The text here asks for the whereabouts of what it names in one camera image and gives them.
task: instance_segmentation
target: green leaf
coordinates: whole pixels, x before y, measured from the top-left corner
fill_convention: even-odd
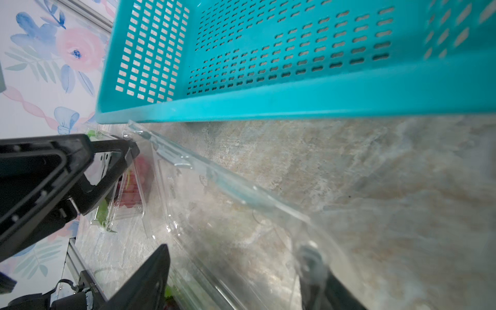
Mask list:
[[[39,267],[39,266],[40,266],[40,265],[36,265],[36,267],[34,267],[34,268],[33,268],[33,271],[31,271],[31,273],[28,275],[28,280],[29,280],[29,279],[31,279],[31,278],[34,276],[34,274],[35,274],[35,273],[36,273],[36,271],[38,270],[38,267]]]
[[[109,214],[109,204],[105,199],[102,200],[98,209],[96,210],[96,220],[100,225],[105,226],[107,215]]]
[[[57,81],[55,81],[55,74],[52,71],[52,68],[50,68],[50,65],[48,65],[48,62],[43,62],[43,65],[45,66],[45,70],[48,72],[50,80],[52,80],[53,83],[57,83]]]
[[[34,255],[31,255],[30,257],[26,258],[22,263],[18,264],[17,267],[14,269],[14,273],[18,273],[22,269],[24,269],[29,263],[34,259]]]
[[[21,50],[18,50],[17,48],[14,48],[14,47],[11,47],[10,48],[14,53],[18,54],[19,56],[23,56],[24,58],[26,59],[29,59],[29,60],[32,60],[32,61],[36,61],[36,58],[34,57],[31,57],[30,55],[28,55],[27,53],[21,51]]]
[[[38,264],[36,263],[36,260],[32,261],[29,264],[29,266],[27,266],[26,269],[24,269],[24,271],[21,274],[21,277],[24,278],[29,273],[29,271],[32,270],[33,267],[38,268]]]
[[[52,66],[54,67],[55,75],[60,80],[61,79],[61,69],[55,61],[52,61]]]
[[[20,61],[20,62],[28,62],[26,59],[24,59],[20,56],[14,55],[12,53],[9,53],[9,52],[5,52],[5,55],[9,56],[10,58],[14,58],[15,60]]]
[[[39,63],[36,64],[36,67],[38,68],[38,71],[40,72],[41,77],[45,80],[45,82],[48,82],[47,74],[45,73],[45,70],[43,70],[43,67]]]
[[[55,259],[55,258],[57,258],[57,256],[51,256],[51,257],[48,257],[48,258],[45,258],[45,259],[41,259],[41,260],[40,260],[40,264],[41,264],[41,263],[44,263],[44,262],[47,262],[47,261],[49,261],[49,260]]]
[[[31,55],[31,56],[33,56],[35,58],[38,58],[38,59],[40,58],[40,56],[38,55],[38,53],[34,49],[32,49],[31,47],[29,47],[29,46],[23,46],[21,48],[23,49],[23,51],[25,51],[29,55]]]
[[[31,71],[33,71],[33,74],[34,74],[34,77],[36,78],[36,80],[39,81],[40,75],[38,74],[38,69],[36,69],[36,67],[32,63],[29,64],[29,67],[31,68]]]
[[[40,265],[40,271],[46,277],[48,274],[48,268],[45,265]]]
[[[38,259],[43,259],[43,258],[47,258],[47,257],[50,257],[56,253],[60,252],[60,250],[58,251],[54,251],[54,252],[50,252],[50,253],[46,253],[46,254],[43,254],[42,256],[40,256]]]
[[[49,251],[53,251],[55,250],[56,248],[59,248],[61,247],[62,245],[58,245],[58,246],[53,246],[53,247],[47,247],[47,248],[44,248],[42,250],[36,250],[36,254],[37,255],[40,255],[40,254],[43,254],[43,253],[46,253],[46,252],[49,252]]]
[[[27,66],[28,66],[27,63],[20,63],[20,64],[11,65],[10,67],[5,68],[5,70],[21,71],[26,69]]]

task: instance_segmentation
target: pink flower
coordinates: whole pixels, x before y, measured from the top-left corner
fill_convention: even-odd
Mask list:
[[[105,55],[100,39],[84,28],[61,31],[57,36],[57,50],[66,64],[81,72],[98,69]]]

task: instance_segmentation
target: gray stone surface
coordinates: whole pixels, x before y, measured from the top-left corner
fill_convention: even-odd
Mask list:
[[[147,127],[308,212],[353,259],[370,310],[493,308],[495,117]],[[107,295],[155,247],[139,219],[116,230],[82,220],[76,241]]]

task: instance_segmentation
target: blue leaf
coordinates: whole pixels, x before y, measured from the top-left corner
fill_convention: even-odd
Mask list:
[[[48,18],[46,18],[46,17],[41,17],[41,19],[42,19],[45,23],[47,23],[47,24],[53,25],[53,26],[55,26],[55,27],[60,27],[60,24],[59,24],[59,23],[56,23],[56,22],[54,22],[53,20],[50,20],[50,19],[48,19]]]
[[[40,265],[36,265],[33,270],[31,271],[31,273],[28,275],[28,280],[31,280],[31,278],[34,276],[34,274],[36,273],[36,271],[38,271],[38,267]]]
[[[65,23],[65,14],[62,11],[60,11],[59,12],[59,24],[65,29],[64,23]]]
[[[81,82],[81,85],[83,85],[84,90],[88,94],[95,96],[95,88],[93,87],[89,77],[87,77],[83,72],[78,72],[77,79]]]
[[[43,2],[45,3],[45,6],[47,7],[48,11],[50,11],[50,2],[48,2],[48,0],[43,0]]]
[[[46,277],[48,274],[48,268],[45,265],[40,265],[40,271]]]
[[[59,134],[70,134],[70,130],[79,119],[79,113],[66,107],[57,107],[54,116],[59,122]]]
[[[64,64],[61,68],[61,84],[66,94],[70,94],[72,92],[75,82],[76,79],[74,77],[74,70],[72,70],[72,68],[67,64]]]

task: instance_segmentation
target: basket hole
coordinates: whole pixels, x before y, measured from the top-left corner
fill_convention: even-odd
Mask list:
[[[344,46],[346,43],[343,41],[343,42],[338,42],[338,43],[334,43],[332,45],[333,48],[337,48],[337,47],[341,47],[341,46]]]
[[[439,58],[445,58],[446,54],[448,54],[448,50],[447,49],[442,50],[442,52],[439,53]]]
[[[343,17],[343,16],[346,16],[350,13],[350,11],[345,11],[345,12],[342,12],[342,13],[339,13],[336,15],[336,18],[339,18],[339,17]]]
[[[456,40],[455,42],[453,43],[453,46],[454,47],[458,47],[460,44],[463,43],[463,41],[467,40],[468,36],[469,36],[469,28],[465,28],[463,29],[462,32],[460,32],[460,34],[456,37]]]
[[[393,22],[392,18],[386,19],[386,20],[380,20],[377,22],[377,26],[382,26],[382,25],[387,25]]]
[[[358,16],[357,18],[355,18],[355,21],[362,21],[362,20],[366,20],[370,17],[370,14],[365,14],[365,15],[362,15],[362,16]]]
[[[344,36],[344,35],[346,35],[346,31],[343,31],[343,32],[338,32],[338,33],[336,33],[336,34],[334,35],[334,37],[335,37],[335,38],[339,38],[339,37],[342,37],[342,36]]]
[[[343,65],[342,62],[335,62],[335,63],[331,63],[331,65],[329,66],[329,68],[333,69],[333,68],[339,68]]]
[[[350,60],[350,64],[363,63],[364,61],[365,61],[365,59],[363,59],[363,58],[352,59],[352,60]]]
[[[449,9],[448,11],[446,11],[446,13],[442,16],[441,18],[441,22],[440,22],[440,26],[442,26],[447,20],[448,18],[451,16],[451,9]]]
[[[391,33],[393,33],[392,30],[386,30],[386,31],[381,31],[381,32],[377,32],[375,34],[376,37],[380,38],[380,37],[384,37],[384,36],[388,36],[390,35]]]
[[[331,55],[331,58],[343,57],[343,55],[344,55],[344,52],[334,53]]]
[[[367,39],[367,36],[362,36],[362,37],[359,37],[359,38],[355,38],[355,39],[353,39],[353,43],[365,41],[366,39]]]
[[[439,39],[437,40],[437,45],[441,45],[449,36],[449,28],[443,31],[443,33],[440,35]]]
[[[388,47],[391,45],[391,42],[390,41],[386,41],[386,42],[382,42],[382,43],[377,43],[373,46],[373,48],[375,49],[382,49],[382,48],[385,48],[385,47]]]
[[[379,11],[379,15],[383,15],[383,14],[386,14],[386,13],[391,13],[394,11],[394,7],[388,7],[388,8],[385,8],[385,9],[382,9]]]
[[[469,3],[460,15],[458,15],[456,18],[456,25],[458,26],[461,24],[470,15],[470,12],[472,12],[472,3]]]
[[[426,42],[425,44],[427,44],[434,36],[434,31],[432,30],[426,37]]]
[[[355,32],[359,32],[359,31],[363,31],[363,30],[367,30],[369,28],[368,25],[365,25],[365,26],[361,26],[361,27],[357,27],[355,28]]]
[[[380,55],[374,55],[372,57],[372,60],[373,61],[378,61],[378,60],[388,59],[388,58],[389,58],[389,53],[384,53],[384,54],[380,54]]]
[[[479,15],[479,23],[482,24],[496,12],[496,0],[491,1]]]
[[[357,49],[352,49],[352,50],[351,50],[351,53],[352,53],[352,54],[362,53],[362,52],[365,52],[365,46],[364,46],[364,47],[360,47],[360,48],[357,48]]]
[[[334,27],[335,27],[335,28],[339,28],[339,27],[346,26],[347,24],[348,24],[348,22],[347,22],[347,21],[343,21],[343,22],[341,22],[341,23],[337,23]]]

